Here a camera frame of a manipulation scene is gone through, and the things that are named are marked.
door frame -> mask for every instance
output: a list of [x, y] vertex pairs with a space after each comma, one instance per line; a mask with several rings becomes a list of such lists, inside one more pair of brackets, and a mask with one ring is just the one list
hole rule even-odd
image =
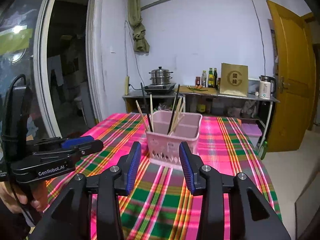
[[[304, 19], [304, 21], [306, 23], [311, 23], [311, 22], [314, 22], [316, 21], [316, 18], [314, 16], [314, 14], [311, 12], [311, 13], [308, 13], [308, 14], [305, 14], [304, 16], [301, 16], [302, 19]], [[310, 119], [310, 124], [308, 126], [308, 130], [309, 131], [312, 131], [313, 129], [313, 125], [314, 125], [314, 122], [315, 122], [315, 117], [316, 117], [316, 114], [317, 114], [317, 108], [318, 108], [318, 101], [319, 101], [319, 83], [320, 83], [320, 62], [319, 62], [319, 52], [318, 52], [318, 49], [320, 49], [320, 44], [317, 43], [312, 43], [312, 46], [313, 46], [313, 52], [315, 54], [315, 58], [316, 58], [316, 93], [315, 93], [315, 101], [314, 101], [314, 104], [313, 104], [313, 109], [312, 109], [312, 114], [311, 114], [311, 119]]]
[[85, 27], [85, 51], [86, 51], [86, 60], [87, 60], [89, 91], [90, 91], [93, 113], [95, 116], [95, 122], [97, 124], [101, 122], [103, 119], [100, 111], [99, 97], [97, 92], [97, 84], [95, 81], [94, 64], [93, 64], [93, 59], [96, 54], [96, 52], [93, 49], [94, 2], [95, 0], [88, 1], [87, 22]]
[[[34, 57], [33, 57], [33, 71], [36, 87], [36, 95], [39, 101], [39, 108], [43, 118], [44, 126], [47, 130], [49, 137], [62, 137], [54, 113], [49, 80], [47, 71], [47, 41], [49, 32], [49, 23], [52, 14], [52, 9], [55, 0], [43, 0], [36, 24], [35, 39], [34, 39]], [[88, 73], [93, 73], [93, 59], [92, 59], [92, 24], [94, 12], [94, 0], [88, 1], [87, 9], [87, 22], [86, 22], [86, 60]], [[100, 119], [101, 112], [99, 104], [95, 102], [96, 86], [91, 84], [92, 78], [89, 79], [89, 90], [92, 99], [92, 106], [94, 109], [95, 118]]]

black cable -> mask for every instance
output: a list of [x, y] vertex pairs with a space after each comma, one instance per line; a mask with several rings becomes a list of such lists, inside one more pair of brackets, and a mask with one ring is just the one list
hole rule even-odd
[[134, 90], [142, 90], [142, 89], [135, 89], [131, 84], [129, 84], [130, 87], [132, 87]]
[[[3, 123], [2, 125], [7, 126], [7, 123], [8, 123], [8, 121], [9, 121], [9, 117], [10, 117], [10, 114], [11, 114], [11, 109], [8, 107], [8, 106], [9, 106], [9, 99], [11, 98], [11, 94], [12, 94], [12, 90], [13, 90], [14, 85], [15, 85], [16, 82], [17, 82], [19, 79], [21, 79], [21, 78], [23, 78], [24, 84], [25, 84], [25, 85], [27, 84], [26, 76], [25, 76], [24, 74], [20, 74], [19, 76], [17, 76], [17, 77], [13, 80], [13, 82], [11, 83], [11, 85], [10, 85], [10, 87], [9, 87], [9, 90], [8, 90], [8, 95], [7, 95], [7, 97], [6, 97], [6, 102], [4, 103], [5, 108], [6, 108], [6, 110], [7, 110], [6, 115], [5, 115], [5, 124]], [[13, 193], [13, 195], [14, 195], [17, 203], [18, 203], [18, 205], [20, 206], [21, 210], [25, 213], [25, 215], [28, 217], [28, 219], [35, 225], [34, 220], [33, 220], [33, 219], [29, 216], [29, 214], [26, 212], [25, 208], [23, 207], [22, 203], [20, 202], [20, 200], [19, 200], [19, 198], [18, 198], [18, 196], [17, 196], [17, 193], [16, 193], [16, 191], [15, 191], [15, 189], [14, 189], [14, 187], [13, 187], [13, 181], [12, 181], [10, 175], [9, 175], [10, 168], [9, 168], [9, 164], [8, 164], [8, 162], [7, 162], [7, 159], [6, 159], [6, 157], [5, 157], [5, 149], [3, 149], [3, 153], [4, 153], [4, 163], [5, 163], [5, 167], [6, 167], [6, 169], [7, 169], [7, 179], [8, 179], [8, 181], [9, 181], [9, 185], [10, 185], [10, 187], [11, 187], [12, 193]]]

pot lid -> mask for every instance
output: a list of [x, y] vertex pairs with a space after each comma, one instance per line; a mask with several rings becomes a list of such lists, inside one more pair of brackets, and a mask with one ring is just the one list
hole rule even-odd
[[163, 69], [162, 67], [159, 67], [158, 69], [154, 69], [153, 71], [151, 71], [151, 73], [167, 73], [169, 72], [168, 69]]

black chopstick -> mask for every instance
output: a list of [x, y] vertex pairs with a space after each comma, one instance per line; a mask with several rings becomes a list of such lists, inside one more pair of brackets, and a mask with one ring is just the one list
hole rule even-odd
[[178, 104], [179, 91], [180, 91], [180, 84], [178, 85], [177, 94], [176, 94], [176, 100], [175, 100], [174, 105], [173, 105], [172, 115], [171, 115], [171, 120], [170, 120], [170, 125], [169, 125], [169, 130], [168, 130], [167, 135], [170, 133], [170, 130], [171, 130], [171, 126], [172, 126], [172, 121], [173, 121], [173, 116], [174, 116], [175, 108], [176, 108], [176, 105]]
[[149, 113], [148, 113], [147, 100], [146, 100], [146, 97], [144, 96], [144, 90], [143, 90], [142, 83], [140, 83], [140, 84], [141, 84], [141, 90], [142, 90], [144, 108], [145, 108], [146, 111], [147, 111], [147, 117], [148, 117], [148, 123], [149, 123], [149, 127], [150, 127], [150, 132], [153, 132], [152, 125], [151, 125], [151, 121], [150, 121], [150, 117], [149, 117]]

stainless steel pot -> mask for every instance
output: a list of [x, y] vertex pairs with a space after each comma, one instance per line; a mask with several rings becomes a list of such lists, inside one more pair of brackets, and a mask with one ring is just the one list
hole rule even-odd
[[173, 72], [170, 72], [167, 69], [162, 69], [162, 67], [149, 72], [149, 74], [151, 74], [150, 80], [152, 81], [152, 85], [160, 86], [170, 84], [170, 79], [172, 79], [172, 77], [170, 77], [171, 73]]

